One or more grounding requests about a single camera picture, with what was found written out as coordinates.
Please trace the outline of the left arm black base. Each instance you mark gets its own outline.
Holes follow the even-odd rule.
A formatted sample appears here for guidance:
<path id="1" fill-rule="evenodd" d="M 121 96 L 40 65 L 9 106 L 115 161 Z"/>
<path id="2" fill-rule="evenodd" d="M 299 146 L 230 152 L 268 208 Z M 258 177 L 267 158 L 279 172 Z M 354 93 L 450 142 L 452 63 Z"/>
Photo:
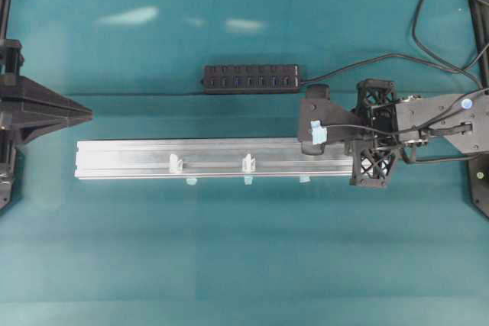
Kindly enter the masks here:
<path id="1" fill-rule="evenodd" d="M 1 209 L 11 202 L 15 182 L 16 148 L 11 141 L 1 144 Z"/>

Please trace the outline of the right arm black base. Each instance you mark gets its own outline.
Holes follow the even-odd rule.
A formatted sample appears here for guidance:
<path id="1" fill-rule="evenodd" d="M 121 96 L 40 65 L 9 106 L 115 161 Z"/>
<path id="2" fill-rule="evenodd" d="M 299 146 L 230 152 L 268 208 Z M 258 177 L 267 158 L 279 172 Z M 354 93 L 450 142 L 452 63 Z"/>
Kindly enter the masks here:
<path id="1" fill-rule="evenodd" d="M 489 160 L 487 154 L 469 160 L 468 182 L 471 202 L 485 218 L 489 217 Z"/>

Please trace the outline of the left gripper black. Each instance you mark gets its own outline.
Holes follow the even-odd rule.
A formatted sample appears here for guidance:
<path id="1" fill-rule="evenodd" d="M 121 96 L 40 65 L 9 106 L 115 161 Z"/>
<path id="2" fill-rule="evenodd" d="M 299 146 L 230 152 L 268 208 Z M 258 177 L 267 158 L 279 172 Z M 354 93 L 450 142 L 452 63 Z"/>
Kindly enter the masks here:
<path id="1" fill-rule="evenodd" d="M 1 39 L 1 107 L 12 111 L 1 113 L 1 141 L 25 145 L 54 131 L 89 122 L 89 108 L 20 75 L 24 63 L 19 40 Z"/>

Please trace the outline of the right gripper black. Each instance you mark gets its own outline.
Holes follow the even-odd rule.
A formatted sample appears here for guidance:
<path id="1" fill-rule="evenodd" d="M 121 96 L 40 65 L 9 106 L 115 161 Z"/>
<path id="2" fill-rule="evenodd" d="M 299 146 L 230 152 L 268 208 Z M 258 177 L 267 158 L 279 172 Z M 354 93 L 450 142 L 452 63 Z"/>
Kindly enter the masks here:
<path id="1" fill-rule="evenodd" d="M 398 159 L 396 87 L 391 81 L 366 79 L 357 84 L 357 91 L 352 112 L 361 119 L 363 127 L 361 136 L 345 145 L 352 157 L 350 184 L 384 189 Z"/>

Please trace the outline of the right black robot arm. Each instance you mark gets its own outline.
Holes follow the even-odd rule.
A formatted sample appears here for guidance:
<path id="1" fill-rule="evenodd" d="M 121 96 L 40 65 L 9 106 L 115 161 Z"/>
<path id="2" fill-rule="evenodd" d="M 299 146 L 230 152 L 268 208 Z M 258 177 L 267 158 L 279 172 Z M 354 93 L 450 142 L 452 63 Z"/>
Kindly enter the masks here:
<path id="1" fill-rule="evenodd" d="M 383 188 L 397 162 L 431 164 L 469 161 L 488 153 L 488 89 L 466 94 L 399 98 L 392 82 L 358 83 L 354 114 L 358 136 L 346 143 L 353 158 L 353 186 Z M 457 157 L 419 158 L 416 150 L 436 138 L 446 139 Z"/>

